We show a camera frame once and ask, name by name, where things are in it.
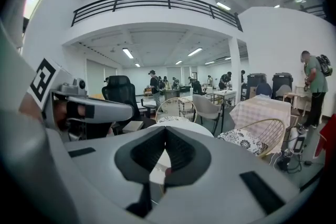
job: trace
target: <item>floral cushion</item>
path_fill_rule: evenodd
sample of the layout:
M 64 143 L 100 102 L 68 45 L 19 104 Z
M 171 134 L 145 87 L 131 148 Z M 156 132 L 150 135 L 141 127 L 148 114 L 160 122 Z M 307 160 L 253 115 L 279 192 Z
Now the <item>floral cushion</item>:
M 242 146 L 255 155 L 259 155 L 263 147 L 262 142 L 252 133 L 241 129 L 221 133 L 217 138 Z
M 187 118 L 184 117 L 178 117 L 178 116 L 166 116 L 160 118 L 157 122 L 165 122 L 165 121 L 190 121 Z

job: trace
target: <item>pillar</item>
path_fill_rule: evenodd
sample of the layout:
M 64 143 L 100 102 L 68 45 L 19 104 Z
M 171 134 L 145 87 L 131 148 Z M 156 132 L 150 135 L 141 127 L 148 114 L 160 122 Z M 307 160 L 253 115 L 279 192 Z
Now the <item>pillar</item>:
M 231 56 L 231 69 L 232 69 L 232 89 L 237 91 L 236 93 L 236 103 L 240 102 L 240 94 L 241 94 L 241 70 L 240 70 L 240 55 L 239 55 L 239 48 L 238 48 L 238 41 L 237 38 L 232 37 L 229 38 L 229 49 L 230 49 L 230 56 Z

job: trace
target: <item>green shirt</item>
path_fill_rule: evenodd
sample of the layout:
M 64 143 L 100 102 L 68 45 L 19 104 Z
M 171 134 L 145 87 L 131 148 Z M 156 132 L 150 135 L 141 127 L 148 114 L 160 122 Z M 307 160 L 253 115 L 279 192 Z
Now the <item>green shirt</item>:
M 305 73 L 307 76 L 310 75 L 310 70 L 316 68 L 316 76 L 314 80 L 310 83 L 310 91 L 313 93 L 316 92 L 327 92 L 328 84 L 325 79 L 324 74 L 321 71 L 321 66 L 319 60 L 315 56 L 310 56 L 308 65 L 306 66 Z

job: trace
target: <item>backpack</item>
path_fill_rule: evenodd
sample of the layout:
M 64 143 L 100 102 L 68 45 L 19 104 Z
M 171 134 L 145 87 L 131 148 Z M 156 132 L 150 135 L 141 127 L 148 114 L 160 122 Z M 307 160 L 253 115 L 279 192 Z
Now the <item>backpack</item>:
M 159 80 L 159 78 L 157 76 L 155 76 L 155 79 L 158 81 L 158 84 L 159 84 L 158 86 L 155 87 L 156 90 L 160 91 L 160 90 L 164 89 L 164 87 L 165 87 L 164 82 L 162 80 Z
M 321 56 L 316 57 L 321 66 L 321 71 L 325 77 L 331 76 L 332 67 L 327 56 L 321 54 Z

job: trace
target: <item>round table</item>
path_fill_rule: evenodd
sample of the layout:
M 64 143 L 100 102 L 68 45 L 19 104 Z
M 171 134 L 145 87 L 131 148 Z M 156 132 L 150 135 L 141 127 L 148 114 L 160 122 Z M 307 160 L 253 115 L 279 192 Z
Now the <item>round table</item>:
M 214 137 L 212 133 L 205 127 L 194 123 L 194 122 L 185 122 L 185 121 L 166 121 L 166 122 L 160 122 L 155 125 L 150 126 L 156 127 L 156 126 L 172 126 L 177 127 L 181 129 L 185 129 L 188 131 L 192 131 L 199 134 L 204 134 L 206 136 Z M 153 169 L 152 173 L 150 174 L 150 181 L 163 185 L 164 184 L 164 178 L 165 178 L 165 171 L 167 168 L 171 167 L 170 159 L 168 156 L 168 153 L 166 150 L 163 151 L 160 159 L 158 160 L 155 168 Z

